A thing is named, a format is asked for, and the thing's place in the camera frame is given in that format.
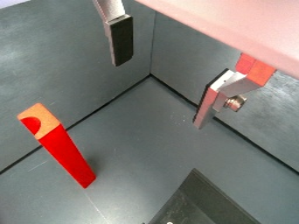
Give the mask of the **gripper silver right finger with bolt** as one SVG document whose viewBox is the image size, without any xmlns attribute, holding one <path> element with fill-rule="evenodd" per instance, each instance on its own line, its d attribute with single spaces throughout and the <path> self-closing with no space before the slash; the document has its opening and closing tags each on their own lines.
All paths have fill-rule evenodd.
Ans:
<svg viewBox="0 0 299 224">
<path fill-rule="evenodd" d="M 194 125 L 202 129 L 223 109 L 238 112 L 247 101 L 243 94 L 262 88 L 275 71 L 273 66 L 242 53 L 235 70 L 226 69 L 206 86 Z"/>
</svg>

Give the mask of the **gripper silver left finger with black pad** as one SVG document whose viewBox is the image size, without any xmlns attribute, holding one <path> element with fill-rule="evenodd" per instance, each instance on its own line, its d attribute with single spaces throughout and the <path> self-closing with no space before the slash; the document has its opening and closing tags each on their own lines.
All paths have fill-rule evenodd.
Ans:
<svg viewBox="0 0 299 224">
<path fill-rule="evenodd" d="M 119 67 L 134 56 L 134 18 L 122 0 L 92 0 L 103 20 L 112 64 Z"/>
</svg>

